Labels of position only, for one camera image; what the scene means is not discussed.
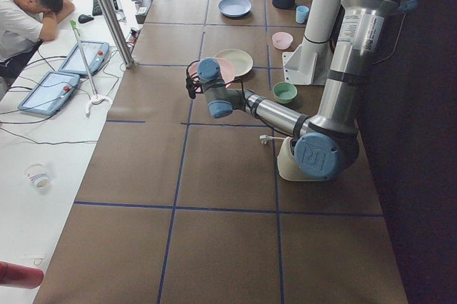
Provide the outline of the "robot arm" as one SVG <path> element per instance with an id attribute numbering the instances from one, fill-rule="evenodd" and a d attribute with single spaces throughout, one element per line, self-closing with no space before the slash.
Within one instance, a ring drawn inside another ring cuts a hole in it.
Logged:
<path id="1" fill-rule="evenodd" d="M 186 77 L 191 98 L 202 93 L 214 118 L 244 111 L 284 136 L 278 172 L 287 181 L 328 181 L 359 153 L 356 114 L 367 70 L 387 18 L 418 0 L 313 0 L 301 44 L 283 54 L 286 83 L 321 85 L 318 111 L 307 116 L 246 89 L 229 89 L 216 59 Z"/>

